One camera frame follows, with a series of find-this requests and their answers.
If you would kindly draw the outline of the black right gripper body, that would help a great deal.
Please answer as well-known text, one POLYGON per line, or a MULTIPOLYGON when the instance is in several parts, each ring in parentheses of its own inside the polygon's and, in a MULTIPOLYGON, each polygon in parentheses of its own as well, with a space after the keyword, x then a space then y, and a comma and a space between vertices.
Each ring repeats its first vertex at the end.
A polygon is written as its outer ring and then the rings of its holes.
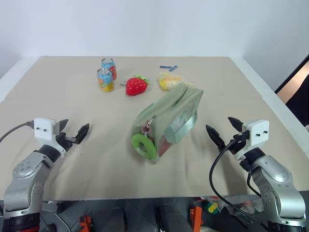
POLYGON ((233 154, 236 155, 240 150, 242 150, 245 145, 246 141, 250 138, 250 132, 248 130, 244 132, 240 132, 233 136, 233 139, 230 140, 228 146, 228 150, 233 154))

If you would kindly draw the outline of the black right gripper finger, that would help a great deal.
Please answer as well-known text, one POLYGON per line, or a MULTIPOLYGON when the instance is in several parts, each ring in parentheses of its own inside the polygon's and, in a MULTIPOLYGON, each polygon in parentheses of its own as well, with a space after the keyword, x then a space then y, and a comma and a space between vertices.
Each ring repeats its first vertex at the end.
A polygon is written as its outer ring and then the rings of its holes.
POLYGON ((225 148, 225 142, 220 137, 220 134, 211 126, 206 124, 206 131, 210 139, 215 143, 218 150, 223 150, 225 148))
POLYGON ((231 125, 238 131, 238 132, 243 132, 243 122, 241 122, 239 119, 235 117, 228 117, 228 120, 230 121, 231 125))

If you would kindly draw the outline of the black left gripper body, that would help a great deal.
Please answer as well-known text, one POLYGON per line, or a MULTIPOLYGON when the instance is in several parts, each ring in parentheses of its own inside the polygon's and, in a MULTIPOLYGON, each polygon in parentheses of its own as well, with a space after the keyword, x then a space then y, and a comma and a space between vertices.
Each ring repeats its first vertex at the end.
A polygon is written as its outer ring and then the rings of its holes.
POLYGON ((67 152, 74 144, 74 137, 68 137, 66 133, 59 131, 59 121, 53 126, 57 143, 67 152))

